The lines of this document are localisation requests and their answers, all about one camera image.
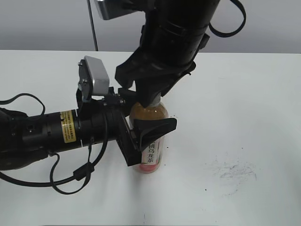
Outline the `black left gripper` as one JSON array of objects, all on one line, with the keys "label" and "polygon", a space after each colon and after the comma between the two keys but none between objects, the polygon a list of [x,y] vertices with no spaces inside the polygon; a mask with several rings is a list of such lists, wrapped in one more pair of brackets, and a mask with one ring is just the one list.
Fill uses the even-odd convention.
[{"label": "black left gripper", "polygon": [[109,88],[109,93],[100,100],[82,101],[79,89],[76,92],[78,104],[77,123],[80,138],[84,145],[102,143],[103,146],[92,165],[95,166],[104,155],[107,144],[115,140],[125,158],[127,166],[141,163],[142,151],[151,143],[176,130],[177,119],[134,120],[134,132],[130,130],[126,117],[138,102],[135,91]]}]

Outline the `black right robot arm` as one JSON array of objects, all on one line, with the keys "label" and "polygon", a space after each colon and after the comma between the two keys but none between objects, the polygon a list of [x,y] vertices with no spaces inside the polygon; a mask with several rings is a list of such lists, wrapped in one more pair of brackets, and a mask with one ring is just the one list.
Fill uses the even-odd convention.
[{"label": "black right robot arm", "polygon": [[206,45],[205,34],[217,0],[156,0],[146,12],[140,45],[116,68],[115,79],[125,89],[136,86],[137,101],[147,107],[165,96],[195,68],[194,58]]}]

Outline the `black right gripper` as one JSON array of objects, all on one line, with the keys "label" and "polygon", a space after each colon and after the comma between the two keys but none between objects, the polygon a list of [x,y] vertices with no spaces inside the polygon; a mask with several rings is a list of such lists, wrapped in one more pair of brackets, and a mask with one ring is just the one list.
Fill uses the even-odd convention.
[{"label": "black right gripper", "polygon": [[137,101],[148,107],[156,96],[163,97],[196,64],[197,52],[208,42],[209,24],[146,23],[140,45],[117,66],[115,79],[123,88],[135,84]]}]

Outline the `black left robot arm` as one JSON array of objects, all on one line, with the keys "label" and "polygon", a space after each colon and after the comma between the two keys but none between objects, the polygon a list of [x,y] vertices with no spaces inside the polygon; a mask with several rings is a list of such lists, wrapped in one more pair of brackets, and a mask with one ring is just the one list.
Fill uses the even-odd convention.
[{"label": "black left robot arm", "polygon": [[0,168],[16,170],[59,153],[115,140],[128,166],[141,162],[144,149],[176,129],[174,118],[135,120],[129,126],[126,117],[134,104],[134,92],[114,93],[100,100],[83,101],[77,92],[78,108],[63,112],[27,116],[0,111]]}]

